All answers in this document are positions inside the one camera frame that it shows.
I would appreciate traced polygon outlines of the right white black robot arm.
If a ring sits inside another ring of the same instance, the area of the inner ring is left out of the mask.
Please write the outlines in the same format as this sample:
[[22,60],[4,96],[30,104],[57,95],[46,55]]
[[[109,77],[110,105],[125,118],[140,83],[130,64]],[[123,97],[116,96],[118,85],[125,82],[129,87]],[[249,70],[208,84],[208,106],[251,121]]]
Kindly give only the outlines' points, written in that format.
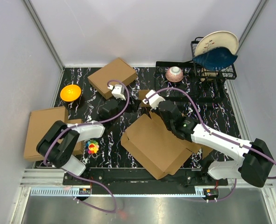
[[177,138],[210,147],[225,155],[230,161],[213,161],[200,173],[202,183],[211,185],[220,179],[243,179],[255,186],[263,187],[273,167],[273,156],[265,141],[234,138],[216,131],[200,121],[184,117],[171,101],[158,104],[158,111],[167,130]]

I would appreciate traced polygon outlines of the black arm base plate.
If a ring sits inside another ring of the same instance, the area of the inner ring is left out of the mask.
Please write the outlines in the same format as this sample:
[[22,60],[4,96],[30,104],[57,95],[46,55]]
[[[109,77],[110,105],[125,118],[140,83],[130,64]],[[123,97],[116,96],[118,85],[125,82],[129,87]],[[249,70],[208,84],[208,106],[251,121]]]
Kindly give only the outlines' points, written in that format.
[[150,183],[175,182],[182,186],[227,186],[228,180],[216,181],[201,170],[181,168],[174,175],[166,175],[157,180],[144,168],[89,168],[81,175],[85,179],[95,180],[103,184],[111,183]]

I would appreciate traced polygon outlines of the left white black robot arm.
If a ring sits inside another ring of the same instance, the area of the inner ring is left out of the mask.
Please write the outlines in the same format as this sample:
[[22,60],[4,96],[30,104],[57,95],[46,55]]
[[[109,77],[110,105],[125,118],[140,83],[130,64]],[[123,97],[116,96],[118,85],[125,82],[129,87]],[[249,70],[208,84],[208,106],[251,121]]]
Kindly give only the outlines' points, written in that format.
[[90,121],[81,124],[66,124],[56,121],[36,146],[36,151],[46,161],[56,168],[73,174],[73,180],[78,184],[86,184],[89,173],[86,166],[73,155],[75,146],[79,142],[102,137],[105,130],[126,111],[131,100],[109,99],[99,110],[100,121]]

